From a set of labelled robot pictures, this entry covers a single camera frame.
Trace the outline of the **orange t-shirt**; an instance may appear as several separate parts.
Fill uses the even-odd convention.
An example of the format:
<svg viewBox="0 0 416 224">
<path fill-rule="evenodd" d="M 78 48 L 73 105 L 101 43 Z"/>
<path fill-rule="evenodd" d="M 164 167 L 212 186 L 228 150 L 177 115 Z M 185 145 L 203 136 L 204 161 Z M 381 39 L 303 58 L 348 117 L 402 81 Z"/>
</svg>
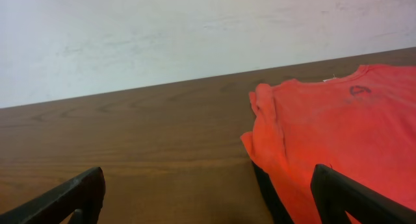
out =
<svg viewBox="0 0 416 224">
<path fill-rule="evenodd" d="M 415 68 L 363 65 L 353 74 L 250 92 L 253 129 L 241 139 L 295 223 L 319 223 L 310 183 L 324 164 L 415 208 Z"/>
</svg>

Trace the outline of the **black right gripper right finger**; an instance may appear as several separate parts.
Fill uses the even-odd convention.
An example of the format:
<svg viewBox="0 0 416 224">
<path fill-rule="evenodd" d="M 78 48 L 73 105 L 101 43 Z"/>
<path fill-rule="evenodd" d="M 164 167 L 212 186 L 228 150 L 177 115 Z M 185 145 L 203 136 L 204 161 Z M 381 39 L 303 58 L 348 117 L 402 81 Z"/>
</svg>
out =
<svg viewBox="0 0 416 224">
<path fill-rule="evenodd" d="M 317 164 L 311 191 L 323 223 L 415 223 L 415 211 L 368 187 Z"/>
</svg>

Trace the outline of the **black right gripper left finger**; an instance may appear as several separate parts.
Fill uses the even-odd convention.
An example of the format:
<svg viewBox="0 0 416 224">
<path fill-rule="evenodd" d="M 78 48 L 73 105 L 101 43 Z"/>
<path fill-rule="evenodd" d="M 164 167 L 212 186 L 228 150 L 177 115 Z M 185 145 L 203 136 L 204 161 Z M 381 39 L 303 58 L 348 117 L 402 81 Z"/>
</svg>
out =
<svg viewBox="0 0 416 224">
<path fill-rule="evenodd" d="M 105 196 L 100 167 L 90 168 L 19 207 L 1 214 L 1 223 L 97 223 Z"/>
</svg>

